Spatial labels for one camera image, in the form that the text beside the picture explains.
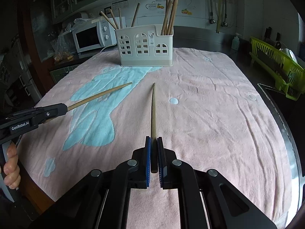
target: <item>blue gripper pad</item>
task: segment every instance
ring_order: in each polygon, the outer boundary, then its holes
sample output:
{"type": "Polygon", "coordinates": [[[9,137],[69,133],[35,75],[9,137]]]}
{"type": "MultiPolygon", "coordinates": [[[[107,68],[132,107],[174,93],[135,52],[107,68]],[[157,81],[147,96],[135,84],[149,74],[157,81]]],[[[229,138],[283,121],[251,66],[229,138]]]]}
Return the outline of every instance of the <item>blue gripper pad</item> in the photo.
{"type": "Polygon", "coordinates": [[[162,168],[162,161],[161,161],[161,149],[160,149],[158,140],[157,140],[157,147],[158,147],[159,182],[160,182],[160,188],[163,188],[163,168],[162,168]]]}
{"type": "Polygon", "coordinates": [[[149,181],[150,181],[150,150],[151,150],[151,138],[148,137],[147,144],[147,155],[146,155],[146,186],[149,187],[149,181]]]}

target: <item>pink towel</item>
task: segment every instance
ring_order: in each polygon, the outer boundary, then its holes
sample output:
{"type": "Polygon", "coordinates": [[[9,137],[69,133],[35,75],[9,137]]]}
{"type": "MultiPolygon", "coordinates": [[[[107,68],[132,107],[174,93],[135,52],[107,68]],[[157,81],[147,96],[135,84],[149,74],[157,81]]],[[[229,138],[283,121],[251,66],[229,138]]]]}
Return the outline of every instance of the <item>pink towel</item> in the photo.
{"type": "MultiPolygon", "coordinates": [[[[270,111],[225,54],[179,48],[173,55],[172,67],[148,72],[112,111],[111,143],[77,143],[63,151],[71,133],[68,112],[23,136],[18,147],[22,164],[54,201],[90,170],[116,168],[134,149],[144,147],[145,136],[150,135],[151,90],[156,82],[157,136],[164,147],[194,169],[218,170],[276,222],[290,207],[291,172],[270,111]]],[[[80,87],[105,68],[119,68],[119,62],[117,51],[97,54],[56,84],[37,106],[75,103],[70,98],[80,87]]],[[[94,137],[99,132],[89,133],[94,137]]],[[[151,174],[150,188],[131,192],[128,228],[179,227],[177,191],[160,189],[158,174],[151,174]]]]}

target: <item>microwave door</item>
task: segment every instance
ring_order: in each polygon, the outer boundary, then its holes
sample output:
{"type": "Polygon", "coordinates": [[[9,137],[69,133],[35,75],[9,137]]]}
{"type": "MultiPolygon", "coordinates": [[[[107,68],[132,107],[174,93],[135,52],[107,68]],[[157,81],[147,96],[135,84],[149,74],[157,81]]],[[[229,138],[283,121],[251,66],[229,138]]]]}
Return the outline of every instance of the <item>microwave door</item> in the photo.
{"type": "Polygon", "coordinates": [[[99,38],[100,44],[102,47],[104,47],[105,43],[104,43],[104,37],[103,37],[103,33],[102,33],[101,21],[96,23],[96,29],[97,29],[97,36],[99,38]]]}
{"type": "Polygon", "coordinates": [[[101,44],[100,29],[98,29],[100,27],[97,26],[98,24],[99,23],[87,24],[80,29],[73,31],[75,46],[78,53],[104,46],[103,42],[101,44]]]}

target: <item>plastic bag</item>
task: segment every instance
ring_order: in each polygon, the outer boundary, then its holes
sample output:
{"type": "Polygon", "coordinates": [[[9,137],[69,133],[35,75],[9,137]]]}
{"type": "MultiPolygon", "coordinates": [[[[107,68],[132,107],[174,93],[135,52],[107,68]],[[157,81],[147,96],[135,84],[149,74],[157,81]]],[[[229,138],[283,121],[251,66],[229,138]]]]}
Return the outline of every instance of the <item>plastic bag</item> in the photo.
{"type": "Polygon", "coordinates": [[[51,41],[50,43],[55,51],[54,60],[56,62],[66,59],[71,55],[71,53],[68,50],[69,46],[62,34],[60,34],[57,39],[51,41]]]}
{"type": "Polygon", "coordinates": [[[91,21],[92,19],[83,19],[83,18],[76,18],[74,20],[74,24],[77,25],[77,26],[82,26],[83,24],[91,21]]]}
{"type": "Polygon", "coordinates": [[[74,25],[73,27],[70,29],[70,31],[74,31],[79,29],[80,27],[82,27],[83,25],[90,23],[92,21],[92,19],[83,19],[83,18],[76,18],[74,20],[74,25]]]}

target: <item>screw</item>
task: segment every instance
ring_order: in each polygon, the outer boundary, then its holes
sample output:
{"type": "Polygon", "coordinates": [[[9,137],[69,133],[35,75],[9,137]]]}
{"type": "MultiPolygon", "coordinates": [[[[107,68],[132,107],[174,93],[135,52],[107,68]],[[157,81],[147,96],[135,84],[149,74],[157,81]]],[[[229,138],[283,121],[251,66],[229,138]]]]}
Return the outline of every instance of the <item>screw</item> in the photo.
{"type": "Polygon", "coordinates": [[[101,172],[98,169],[94,169],[93,171],[91,171],[90,174],[93,177],[98,177],[101,174],[101,172]]]}
{"type": "Polygon", "coordinates": [[[130,160],[128,160],[127,164],[128,164],[129,166],[135,166],[135,165],[137,164],[137,160],[130,159],[130,160]]]}
{"type": "Polygon", "coordinates": [[[175,159],[172,161],[173,165],[180,166],[182,162],[179,159],[175,159]]]}
{"type": "Polygon", "coordinates": [[[218,172],[217,172],[217,170],[210,169],[209,172],[208,172],[208,174],[209,174],[210,176],[212,176],[212,177],[216,177],[217,174],[218,174],[218,172]]]}

